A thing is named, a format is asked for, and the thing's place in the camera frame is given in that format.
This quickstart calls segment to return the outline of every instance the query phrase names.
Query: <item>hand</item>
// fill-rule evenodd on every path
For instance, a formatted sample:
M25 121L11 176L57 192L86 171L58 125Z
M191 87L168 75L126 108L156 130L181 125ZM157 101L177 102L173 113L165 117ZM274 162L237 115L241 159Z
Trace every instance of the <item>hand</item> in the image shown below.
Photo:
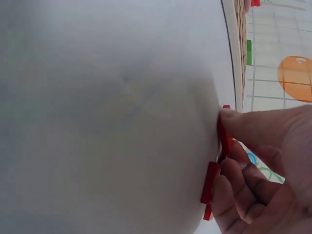
M224 234L312 233L312 106L267 112L223 109L226 130L285 183L268 181L238 142L214 181L212 210Z

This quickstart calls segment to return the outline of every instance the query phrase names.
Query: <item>green piece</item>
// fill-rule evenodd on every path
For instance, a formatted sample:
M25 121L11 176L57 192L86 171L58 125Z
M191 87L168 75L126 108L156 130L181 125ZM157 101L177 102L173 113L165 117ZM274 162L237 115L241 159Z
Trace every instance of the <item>green piece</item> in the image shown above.
M247 58L246 58L247 65L251 66L252 64L252 41L247 40Z

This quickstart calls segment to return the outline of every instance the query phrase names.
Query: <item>red clip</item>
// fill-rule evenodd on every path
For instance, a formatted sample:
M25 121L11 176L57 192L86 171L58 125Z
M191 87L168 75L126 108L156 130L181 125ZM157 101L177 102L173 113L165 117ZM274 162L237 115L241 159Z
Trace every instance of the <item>red clip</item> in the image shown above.
M261 5L260 0L254 0L254 5L255 6L260 6Z
M223 108L230 109L231 107L230 105L224 105ZM217 122L217 131L222 145L222 151L218 159L218 163L221 163L230 154L233 145L233 137L231 137L231 135L228 134L225 128L223 127L220 117Z
M211 209L211 204L208 204L206 206L205 214L204 214L204 220L210 221L214 217L213 211Z
M211 203L211 200L212 200L211 189L213 188L214 180L216 176L219 174L219 170L220 170L220 165L218 163L209 162L205 185L204 185L203 193L201 195L201 200L200 200L201 203L204 203L207 205Z
M229 105L224 105L223 108L231 108ZM213 218L213 213L211 209L211 201L212 201L212 188L214 185L214 180L218 176L220 171L220 163L230 154L230 150L233 144L233 138L226 132L223 127L220 118L217 121L217 131L220 137L222 151L218 162L209 162L206 180L203 188L203 192L201 195L200 202L207 205L205 210L204 219L211 220Z

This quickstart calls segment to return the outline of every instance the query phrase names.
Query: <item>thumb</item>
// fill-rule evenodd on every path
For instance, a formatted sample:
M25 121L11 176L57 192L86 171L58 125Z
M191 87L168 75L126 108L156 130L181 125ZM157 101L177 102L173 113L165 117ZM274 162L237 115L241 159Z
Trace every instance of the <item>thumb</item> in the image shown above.
M225 129L237 140L256 148L270 145L281 148L291 131L307 118L312 117L311 106L264 112L238 113L229 109L220 110Z

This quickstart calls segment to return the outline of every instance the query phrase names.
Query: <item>blue drawing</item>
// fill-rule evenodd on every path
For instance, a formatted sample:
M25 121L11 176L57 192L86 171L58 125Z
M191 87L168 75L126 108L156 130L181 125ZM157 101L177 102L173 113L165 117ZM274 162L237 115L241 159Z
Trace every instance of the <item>blue drawing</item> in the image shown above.
M254 155L253 152L247 151L247 155L248 155L248 157L249 157L249 160L250 160L254 165L258 165L257 157L256 157L256 155Z

